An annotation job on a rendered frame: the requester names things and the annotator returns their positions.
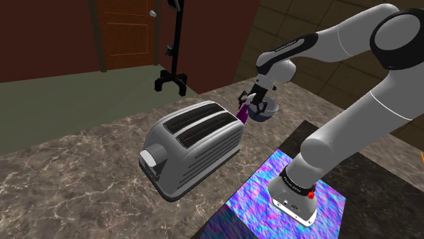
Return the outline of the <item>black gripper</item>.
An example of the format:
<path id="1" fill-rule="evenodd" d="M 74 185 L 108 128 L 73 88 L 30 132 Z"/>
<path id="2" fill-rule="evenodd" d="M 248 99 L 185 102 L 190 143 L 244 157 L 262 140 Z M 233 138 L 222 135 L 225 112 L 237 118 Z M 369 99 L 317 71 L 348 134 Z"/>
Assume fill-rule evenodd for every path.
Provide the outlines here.
<path id="1" fill-rule="evenodd" d="M 262 86 L 259 86 L 257 84 L 254 84 L 250 94 L 248 94 L 245 90 L 241 93 L 241 95 L 238 97 L 238 103 L 239 103 L 239 109 L 244 106 L 244 105 L 249 105 L 252 101 L 252 94 L 255 93 L 255 96 L 253 98 L 253 100 L 262 100 L 262 102 L 260 103 L 256 103 L 255 107 L 256 107 L 256 115 L 259 115 L 261 113 L 264 113 L 268 103 L 266 101 L 263 100 L 263 98 L 265 97 L 266 93 L 267 93 L 267 89 L 263 88 Z"/>

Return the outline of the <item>purple spray bottle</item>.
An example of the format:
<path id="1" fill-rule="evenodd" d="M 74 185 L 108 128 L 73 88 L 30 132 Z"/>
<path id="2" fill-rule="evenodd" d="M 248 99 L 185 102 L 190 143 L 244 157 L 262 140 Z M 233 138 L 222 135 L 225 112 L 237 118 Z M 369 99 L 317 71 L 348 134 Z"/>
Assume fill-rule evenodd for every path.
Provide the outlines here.
<path id="1" fill-rule="evenodd" d="M 238 113 L 236 114 L 236 117 L 243 123 L 243 124 L 245 124 L 245 122 L 247 121 L 247 118 L 249 117 L 249 114 L 248 114 L 248 108 L 249 108 L 249 105 L 244 105 L 244 106 L 242 106 L 240 109 L 239 109 L 239 111 L 238 111 Z"/>

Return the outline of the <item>blue grey bowl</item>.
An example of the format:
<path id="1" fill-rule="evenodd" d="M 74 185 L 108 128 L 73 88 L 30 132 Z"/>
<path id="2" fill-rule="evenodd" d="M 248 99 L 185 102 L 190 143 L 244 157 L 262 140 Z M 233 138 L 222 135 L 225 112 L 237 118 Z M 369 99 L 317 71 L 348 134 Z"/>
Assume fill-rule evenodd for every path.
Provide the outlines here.
<path id="1" fill-rule="evenodd" d="M 265 122 L 266 120 L 269 120 L 275 114 L 275 112 L 279 110 L 278 104 L 273 99 L 265 96 L 263 100 L 268 103 L 264 113 L 256 115 L 256 107 L 253 103 L 251 103 L 248 108 L 249 117 L 256 122 Z"/>

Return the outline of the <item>silver two-slot toaster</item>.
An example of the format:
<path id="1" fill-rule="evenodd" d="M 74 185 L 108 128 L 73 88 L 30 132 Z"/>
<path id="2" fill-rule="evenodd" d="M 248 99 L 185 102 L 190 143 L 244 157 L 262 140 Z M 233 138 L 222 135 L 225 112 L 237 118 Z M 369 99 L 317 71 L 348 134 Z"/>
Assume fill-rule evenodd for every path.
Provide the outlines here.
<path id="1" fill-rule="evenodd" d="M 240 151 L 243 131 L 212 100 L 190 105 L 154 124 L 139 166 L 166 201 L 177 201 Z"/>

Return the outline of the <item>iridescent patterned robot stand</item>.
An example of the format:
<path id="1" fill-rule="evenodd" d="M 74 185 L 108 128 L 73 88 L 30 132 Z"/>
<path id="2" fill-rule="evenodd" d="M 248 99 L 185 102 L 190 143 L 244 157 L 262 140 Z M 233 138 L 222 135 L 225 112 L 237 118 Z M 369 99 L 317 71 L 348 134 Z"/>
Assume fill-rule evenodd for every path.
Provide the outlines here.
<path id="1" fill-rule="evenodd" d="M 291 162 L 276 150 L 192 239 L 338 239 L 346 198 L 317 182 L 317 218 L 308 227 L 272 204 L 269 180 Z"/>

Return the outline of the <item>brown wooden door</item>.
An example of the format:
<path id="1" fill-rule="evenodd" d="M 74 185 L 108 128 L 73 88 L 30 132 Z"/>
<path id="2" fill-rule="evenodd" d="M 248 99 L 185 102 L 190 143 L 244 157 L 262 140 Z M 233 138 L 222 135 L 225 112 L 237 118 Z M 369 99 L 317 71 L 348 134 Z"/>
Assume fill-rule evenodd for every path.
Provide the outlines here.
<path id="1" fill-rule="evenodd" d="M 102 72 L 155 63 L 156 0 L 87 0 Z"/>

